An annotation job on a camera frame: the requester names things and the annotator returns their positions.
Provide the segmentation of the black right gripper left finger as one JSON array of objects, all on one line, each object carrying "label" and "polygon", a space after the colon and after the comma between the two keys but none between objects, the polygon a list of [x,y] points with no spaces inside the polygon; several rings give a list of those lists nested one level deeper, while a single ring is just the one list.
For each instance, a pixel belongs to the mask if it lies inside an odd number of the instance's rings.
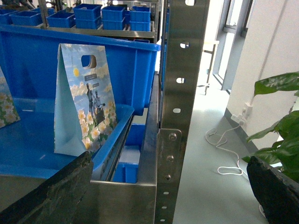
[{"label": "black right gripper left finger", "polygon": [[93,165],[84,152],[0,213],[2,224],[71,224],[90,183]]}]

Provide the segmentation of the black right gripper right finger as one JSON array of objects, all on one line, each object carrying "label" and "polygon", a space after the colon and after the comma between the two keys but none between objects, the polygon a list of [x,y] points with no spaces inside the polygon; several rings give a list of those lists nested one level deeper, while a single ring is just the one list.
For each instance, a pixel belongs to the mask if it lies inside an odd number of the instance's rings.
[{"label": "black right gripper right finger", "polygon": [[253,194],[270,224],[299,222],[299,184],[258,157],[252,156],[247,174]]}]

